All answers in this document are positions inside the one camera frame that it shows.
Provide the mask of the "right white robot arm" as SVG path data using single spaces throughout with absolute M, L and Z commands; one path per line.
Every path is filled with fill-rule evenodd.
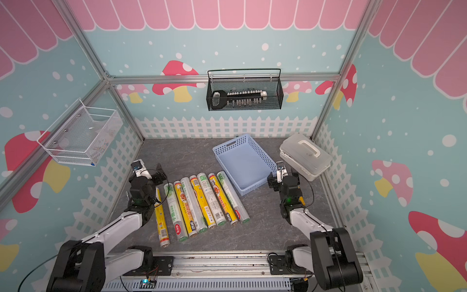
M 363 283 L 364 274 L 350 234 L 345 228 L 326 225 L 313 216 L 301 201 L 299 175 L 268 176 L 268 186 L 280 195 L 280 213 L 291 226 L 309 237 L 309 245 L 289 247 L 288 268 L 312 273 L 323 290 Z

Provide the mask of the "small green circuit board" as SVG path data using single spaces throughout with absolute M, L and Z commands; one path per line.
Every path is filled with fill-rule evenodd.
M 156 288 L 157 280 L 142 279 L 139 284 L 139 289 L 152 290 Z

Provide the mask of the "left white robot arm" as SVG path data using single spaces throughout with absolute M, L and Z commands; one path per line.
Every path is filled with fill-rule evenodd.
M 131 164 L 130 200 L 114 221 L 81 240 L 62 244 L 49 278 L 49 292 L 99 292 L 124 274 L 137 271 L 149 274 L 153 269 L 153 250 L 149 246 L 131 246 L 120 254 L 112 249 L 131 233 L 150 221 L 162 201 L 156 188 L 167 181 L 160 164 L 146 169 L 142 160 Z

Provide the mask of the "white plastic storage box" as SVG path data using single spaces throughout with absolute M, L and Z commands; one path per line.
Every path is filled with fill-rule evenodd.
M 332 161 L 330 154 L 301 133 L 283 141 L 280 157 L 309 182 L 327 170 Z

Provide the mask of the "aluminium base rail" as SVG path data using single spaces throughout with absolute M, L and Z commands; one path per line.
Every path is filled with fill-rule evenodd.
M 268 256 L 285 251 L 161 252 L 169 260 L 169 272 L 156 276 L 156 288 L 139 289 L 144 274 L 132 271 L 108 282 L 104 292 L 319 292 L 310 274 L 272 274 Z

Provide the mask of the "yellow red wrap roll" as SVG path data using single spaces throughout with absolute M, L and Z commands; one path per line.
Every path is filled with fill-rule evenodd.
M 238 218 L 235 214 L 234 209 L 232 208 L 229 200 L 227 199 L 227 196 L 223 190 L 223 187 L 221 186 L 217 176 L 214 173 L 208 174 L 208 179 L 209 182 L 214 190 L 214 193 L 216 194 L 216 197 L 221 204 L 221 207 L 225 213 L 225 216 L 228 220 L 228 222 L 231 225 L 234 225 L 238 222 Z

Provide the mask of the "black socket wrench set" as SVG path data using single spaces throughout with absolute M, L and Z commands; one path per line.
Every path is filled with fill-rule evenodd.
M 240 92 L 215 91 L 209 100 L 209 105 L 213 110 L 220 110 L 225 107 L 251 106 L 266 100 L 267 96 L 266 91 L 260 90 Z

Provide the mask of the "blue plastic basket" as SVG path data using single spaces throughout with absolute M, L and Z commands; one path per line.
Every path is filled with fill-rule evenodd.
M 212 150 L 241 196 L 266 184 L 268 176 L 277 171 L 277 164 L 248 134 L 224 142 Z

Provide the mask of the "clear white wrap roll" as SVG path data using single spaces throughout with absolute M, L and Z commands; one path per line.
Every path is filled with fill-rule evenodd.
M 186 194 L 187 197 L 187 202 L 189 204 L 189 208 L 193 217 L 193 222 L 195 224 L 195 227 L 198 231 L 198 233 L 203 233 L 207 231 L 207 225 L 204 220 L 203 213 L 201 211 L 201 208 L 198 204 L 195 191 L 193 190 L 193 187 L 191 185 L 191 182 L 188 177 L 184 177 L 181 179 L 181 184 L 182 188 L 184 190 L 184 193 Z

